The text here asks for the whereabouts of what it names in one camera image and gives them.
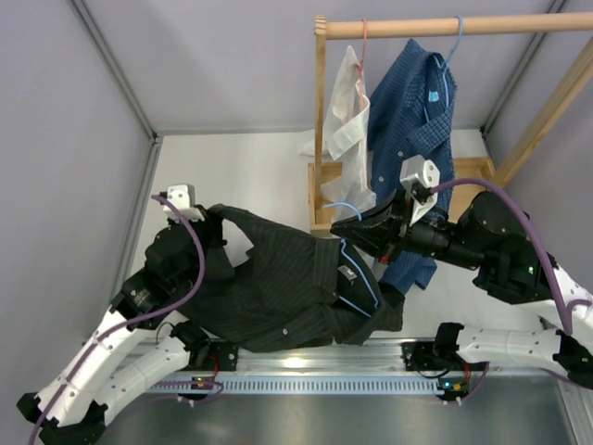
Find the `blue wire hanger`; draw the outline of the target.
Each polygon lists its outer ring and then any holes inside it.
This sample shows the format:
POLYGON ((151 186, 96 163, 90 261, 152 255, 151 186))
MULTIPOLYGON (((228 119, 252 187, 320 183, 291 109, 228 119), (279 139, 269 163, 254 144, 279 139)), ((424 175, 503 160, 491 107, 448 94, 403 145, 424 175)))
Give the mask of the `blue wire hanger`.
POLYGON ((365 297, 357 297, 357 301, 359 302, 355 303, 353 298, 348 299, 345 297, 347 292, 344 290, 339 292, 338 298, 344 301, 346 305, 351 307, 353 310, 360 312, 368 318, 371 318, 371 311, 376 311, 379 309, 380 301, 375 288, 369 280, 370 270, 356 249, 350 246, 345 238, 340 239, 340 246, 341 256, 348 264, 346 278, 352 286, 357 285, 364 288, 365 297))

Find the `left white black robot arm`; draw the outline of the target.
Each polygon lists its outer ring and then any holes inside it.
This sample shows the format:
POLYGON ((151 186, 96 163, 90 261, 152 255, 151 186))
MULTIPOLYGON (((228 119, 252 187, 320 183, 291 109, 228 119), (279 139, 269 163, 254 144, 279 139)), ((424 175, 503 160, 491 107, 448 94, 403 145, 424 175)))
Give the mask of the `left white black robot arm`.
POLYGON ((172 210, 82 349, 45 388, 20 397, 31 444, 95 444, 165 377, 207 364, 217 334, 197 308, 225 244, 218 208, 172 210))

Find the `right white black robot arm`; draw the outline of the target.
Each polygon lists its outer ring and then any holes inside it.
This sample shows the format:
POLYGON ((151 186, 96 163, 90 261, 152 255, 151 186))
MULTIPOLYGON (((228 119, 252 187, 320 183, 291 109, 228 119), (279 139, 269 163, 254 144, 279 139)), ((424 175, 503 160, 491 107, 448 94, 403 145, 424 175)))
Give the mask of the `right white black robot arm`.
POLYGON ((372 210, 335 222, 331 233, 394 264, 407 253, 475 270, 488 296, 536 314, 550 327, 506 331, 446 322, 431 349, 410 363, 461 365, 514 362, 592 387, 592 296, 535 240, 525 213, 491 191, 479 193, 457 222, 412 219, 413 203, 396 192, 372 210))

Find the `black pinstripe shirt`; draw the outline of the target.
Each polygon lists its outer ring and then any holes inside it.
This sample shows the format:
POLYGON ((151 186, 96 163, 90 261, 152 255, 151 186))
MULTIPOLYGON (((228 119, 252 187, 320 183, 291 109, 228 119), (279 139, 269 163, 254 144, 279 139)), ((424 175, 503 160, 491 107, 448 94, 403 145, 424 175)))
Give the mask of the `black pinstripe shirt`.
POLYGON ((365 297, 352 286, 340 240, 296 228, 222 204, 208 209, 233 223, 252 244, 233 266, 224 247, 207 254, 206 273, 196 295, 180 312, 210 334, 252 352, 272 352, 332 343, 362 345, 376 331, 403 327, 405 298, 378 283, 366 263, 380 307, 368 318, 340 300, 365 297))

